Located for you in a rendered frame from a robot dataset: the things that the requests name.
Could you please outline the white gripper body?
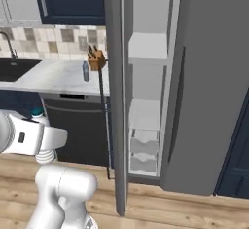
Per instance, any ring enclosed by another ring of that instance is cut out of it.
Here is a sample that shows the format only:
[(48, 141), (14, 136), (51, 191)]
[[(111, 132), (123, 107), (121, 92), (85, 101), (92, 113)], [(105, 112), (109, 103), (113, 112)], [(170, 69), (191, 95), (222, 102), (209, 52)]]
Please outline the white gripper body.
[(61, 148), (66, 144), (67, 137), (67, 130), (45, 126), (40, 149), (52, 150)]

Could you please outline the grey freezer door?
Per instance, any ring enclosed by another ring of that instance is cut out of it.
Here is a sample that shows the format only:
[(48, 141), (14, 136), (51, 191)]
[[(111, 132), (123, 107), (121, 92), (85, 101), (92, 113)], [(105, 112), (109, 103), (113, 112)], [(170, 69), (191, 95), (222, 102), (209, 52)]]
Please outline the grey freezer door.
[(125, 216), (121, 0), (104, 0), (107, 35), (116, 210)]

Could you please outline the clear freezer drawer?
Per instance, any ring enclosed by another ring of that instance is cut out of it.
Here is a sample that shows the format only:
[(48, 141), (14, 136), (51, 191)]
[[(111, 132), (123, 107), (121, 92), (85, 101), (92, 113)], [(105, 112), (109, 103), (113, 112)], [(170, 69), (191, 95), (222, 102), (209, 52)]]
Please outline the clear freezer drawer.
[(149, 158), (146, 155), (131, 156), (129, 171), (133, 174), (156, 176), (157, 160), (155, 158)]
[(133, 129), (130, 137), (132, 153), (156, 155), (159, 150), (159, 134), (157, 131)]

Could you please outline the white freezer shelf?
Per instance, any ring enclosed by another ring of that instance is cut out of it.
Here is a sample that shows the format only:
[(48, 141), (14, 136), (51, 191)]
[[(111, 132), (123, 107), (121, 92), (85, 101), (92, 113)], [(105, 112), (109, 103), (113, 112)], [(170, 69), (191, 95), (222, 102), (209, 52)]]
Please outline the white freezer shelf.
[(131, 58), (167, 59), (167, 37), (165, 33), (134, 32), (129, 40)]

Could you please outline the white bottle with teal cap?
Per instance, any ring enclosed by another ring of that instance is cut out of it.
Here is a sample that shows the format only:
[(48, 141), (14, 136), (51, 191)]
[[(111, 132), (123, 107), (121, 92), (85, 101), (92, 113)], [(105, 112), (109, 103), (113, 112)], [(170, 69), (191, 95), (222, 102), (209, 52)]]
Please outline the white bottle with teal cap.
[[(32, 120), (42, 123), (46, 126), (50, 124), (48, 118), (45, 116), (44, 109), (42, 107), (35, 107), (31, 111)], [(35, 156), (36, 161), (40, 165), (50, 164), (57, 160), (57, 154), (55, 150), (40, 150)]]

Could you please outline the black dishwasher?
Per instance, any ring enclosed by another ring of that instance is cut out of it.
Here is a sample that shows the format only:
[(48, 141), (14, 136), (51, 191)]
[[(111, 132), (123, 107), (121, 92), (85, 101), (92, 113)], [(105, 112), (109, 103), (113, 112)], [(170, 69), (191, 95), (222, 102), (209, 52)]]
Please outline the black dishwasher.
[(60, 162), (107, 167), (106, 119), (99, 96), (40, 94), (52, 127), (68, 131), (66, 144), (56, 150)]

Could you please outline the navy base cupboard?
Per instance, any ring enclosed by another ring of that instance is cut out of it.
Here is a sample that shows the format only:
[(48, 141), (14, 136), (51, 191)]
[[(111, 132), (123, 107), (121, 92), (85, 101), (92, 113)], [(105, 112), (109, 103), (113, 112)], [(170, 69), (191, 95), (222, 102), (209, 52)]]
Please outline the navy base cupboard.
[(38, 107), (43, 107), (43, 104), (37, 92), (0, 90), (0, 109), (15, 110), (31, 118), (32, 110)]

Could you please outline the clear water bottle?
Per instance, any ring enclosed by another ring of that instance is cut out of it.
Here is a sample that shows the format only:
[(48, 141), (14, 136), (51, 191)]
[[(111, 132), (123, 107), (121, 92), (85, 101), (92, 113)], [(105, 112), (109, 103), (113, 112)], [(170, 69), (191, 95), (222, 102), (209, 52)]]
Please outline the clear water bottle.
[(89, 66), (85, 60), (83, 62), (83, 76), (84, 76), (84, 81), (88, 82), (89, 81)]

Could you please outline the black sink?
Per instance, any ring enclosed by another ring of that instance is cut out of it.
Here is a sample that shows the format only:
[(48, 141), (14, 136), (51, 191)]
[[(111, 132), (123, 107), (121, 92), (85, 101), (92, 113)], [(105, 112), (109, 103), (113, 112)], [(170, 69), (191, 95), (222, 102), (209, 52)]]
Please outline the black sink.
[(0, 82), (15, 82), (40, 62), (39, 59), (0, 58)]

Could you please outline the wooden knife block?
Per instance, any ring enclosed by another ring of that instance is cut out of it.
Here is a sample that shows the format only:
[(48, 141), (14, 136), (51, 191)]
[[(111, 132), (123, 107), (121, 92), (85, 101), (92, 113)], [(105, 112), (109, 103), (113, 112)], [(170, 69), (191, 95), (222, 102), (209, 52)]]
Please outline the wooden knife block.
[(88, 62), (92, 71), (97, 71), (99, 68), (103, 68), (106, 64), (106, 58), (101, 50), (98, 50), (96, 46), (89, 46)]

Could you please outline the grey tap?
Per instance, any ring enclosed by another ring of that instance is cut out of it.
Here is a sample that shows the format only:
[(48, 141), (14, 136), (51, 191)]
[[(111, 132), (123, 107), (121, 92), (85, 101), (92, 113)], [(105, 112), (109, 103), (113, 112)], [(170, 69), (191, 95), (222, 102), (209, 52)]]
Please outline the grey tap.
[(10, 50), (10, 53), (11, 53), (11, 58), (12, 59), (18, 59), (17, 51), (13, 49), (8, 34), (6, 32), (3, 32), (3, 31), (0, 31), (0, 34), (3, 35), (6, 38), (6, 40), (7, 40), (8, 47), (9, 47), (9, 50)]

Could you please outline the grey fridge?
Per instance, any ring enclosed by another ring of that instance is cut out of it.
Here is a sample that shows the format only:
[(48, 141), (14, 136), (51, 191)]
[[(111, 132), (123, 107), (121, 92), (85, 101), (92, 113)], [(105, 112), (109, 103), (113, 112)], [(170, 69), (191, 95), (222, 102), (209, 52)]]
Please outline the grey fridge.
[[(131, 156), (163, 190), (211, 195), (249, 89), (249, 0), (127, 0), (131, 35), (165, 33), (167, 59), (131, 58)], [(133, 129), (157, 131), (156, 155), (132, 153)]]

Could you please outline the navy tall cupboard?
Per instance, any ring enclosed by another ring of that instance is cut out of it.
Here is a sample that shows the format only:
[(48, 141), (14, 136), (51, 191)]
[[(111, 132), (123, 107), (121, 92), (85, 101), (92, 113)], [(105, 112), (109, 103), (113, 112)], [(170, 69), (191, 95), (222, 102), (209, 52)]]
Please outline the navy tall cupboard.
[(249, 89), (243, 101), (214, 195), (249, 199)]

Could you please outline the navy wall cupboard door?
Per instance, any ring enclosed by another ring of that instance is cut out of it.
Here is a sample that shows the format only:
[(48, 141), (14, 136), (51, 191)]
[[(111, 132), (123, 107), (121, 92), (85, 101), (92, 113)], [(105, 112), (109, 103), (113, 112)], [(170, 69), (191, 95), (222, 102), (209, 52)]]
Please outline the navy wall cupboard door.
[(45, 17), (41, 0), (37, 0), (42, 24), (104, 25), (104, 0), (46, 0)]

